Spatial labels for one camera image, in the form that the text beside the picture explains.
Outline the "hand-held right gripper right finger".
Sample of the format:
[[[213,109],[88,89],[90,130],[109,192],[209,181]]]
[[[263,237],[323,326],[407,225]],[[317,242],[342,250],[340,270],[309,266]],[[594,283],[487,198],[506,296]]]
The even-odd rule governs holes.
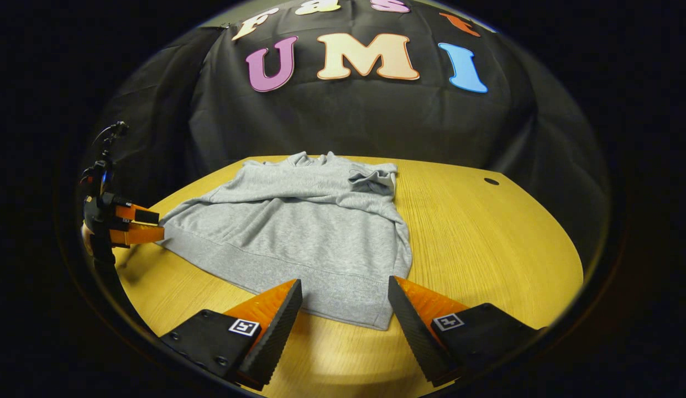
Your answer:
[[[416,362],[435,387],[489,370],[542,331],[491,303],[469,307],[396,275],[389,277],[387,297]]]

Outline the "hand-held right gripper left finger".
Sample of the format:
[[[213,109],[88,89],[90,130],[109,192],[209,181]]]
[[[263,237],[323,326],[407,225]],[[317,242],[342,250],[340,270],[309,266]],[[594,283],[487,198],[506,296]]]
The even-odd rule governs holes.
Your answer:
[[[195,366],[261,391],[279,364],[302,303],[302,281],[295,278],[223,313],[199,310],[159,338]]]

